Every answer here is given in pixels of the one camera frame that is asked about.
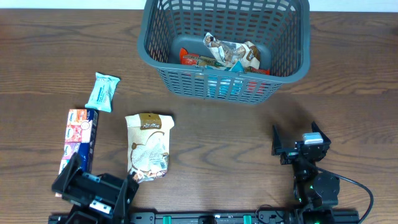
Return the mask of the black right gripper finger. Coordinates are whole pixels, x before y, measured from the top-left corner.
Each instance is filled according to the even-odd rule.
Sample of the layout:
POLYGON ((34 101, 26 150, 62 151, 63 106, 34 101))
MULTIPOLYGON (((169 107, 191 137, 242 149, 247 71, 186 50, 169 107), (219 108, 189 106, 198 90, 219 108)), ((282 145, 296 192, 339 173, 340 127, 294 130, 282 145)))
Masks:
POLYGON ((273 156, 277 156, 280 155, 283 147, 282 147, 282 143, 280 141, 280 137, 279 134, 277 132, 277 128, 275 125, 272 126, 272 131, 273 131, 273 135, 272 135, 272 151, 271 154, 273 156))
POLYGON ((331 140, 324 134, 324 132, 318 127, 318 125, 316 124, 316 122, 312 122, 311 123, 311 127, 312 127, 312 131, 314 132, 314 133, 319 133, 320 134, 320 136, 322 137, 322 139, 323 139, 323 143, 324 144, 330 144, 331 143, 331 140))

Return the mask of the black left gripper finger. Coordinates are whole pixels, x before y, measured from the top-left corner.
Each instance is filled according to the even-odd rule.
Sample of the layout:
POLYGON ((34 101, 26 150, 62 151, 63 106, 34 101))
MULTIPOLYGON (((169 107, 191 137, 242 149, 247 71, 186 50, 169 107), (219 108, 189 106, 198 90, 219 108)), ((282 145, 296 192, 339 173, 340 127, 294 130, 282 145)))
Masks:
POLYGON ((63 194, 74 176, 81 173, 81 158, 76 152, 71 156, 69 163, 54 180, 52 184, 52 191, 56 194, 63 194))
POLYGON ((133 175, 129 174, 126 179, 123 181, 121 190, 119 192, 115 207, 113 223, 115 224, 123 224, 129 223, 129 208, 132 203, 132 200, 136 194, 136 181, 133 179, 133 175))

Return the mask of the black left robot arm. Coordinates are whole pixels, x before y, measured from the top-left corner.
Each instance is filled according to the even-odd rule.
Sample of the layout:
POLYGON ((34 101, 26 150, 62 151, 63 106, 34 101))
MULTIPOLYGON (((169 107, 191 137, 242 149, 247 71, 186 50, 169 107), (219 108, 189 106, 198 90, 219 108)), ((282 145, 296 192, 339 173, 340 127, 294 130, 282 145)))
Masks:
POLYGON ((131 175, 120 179, 111 174, 83 171, 80 155, 74 153, 52 184, 52 191, 73 204, 59 223, 129 223, 129 208, 139 184, 131 175))

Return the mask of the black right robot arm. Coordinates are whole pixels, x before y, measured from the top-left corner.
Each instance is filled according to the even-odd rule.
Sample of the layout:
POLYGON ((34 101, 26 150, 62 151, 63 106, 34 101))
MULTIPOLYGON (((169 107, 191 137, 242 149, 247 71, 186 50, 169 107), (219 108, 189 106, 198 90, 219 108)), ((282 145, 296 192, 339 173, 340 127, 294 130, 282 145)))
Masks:
POLYGON ((312 132, 302 135, 294 147, 284 147, 276 126, 273 126, 272 152, 280 156, 282 165, 291 165, 294 172, 294 196, 300 205, 284 215, 286 223, 332 224, 336 222, 333 207, 338 204, 340 180, 321 171, 316 163, 330 148, 330 139, 315 122, 312 132))

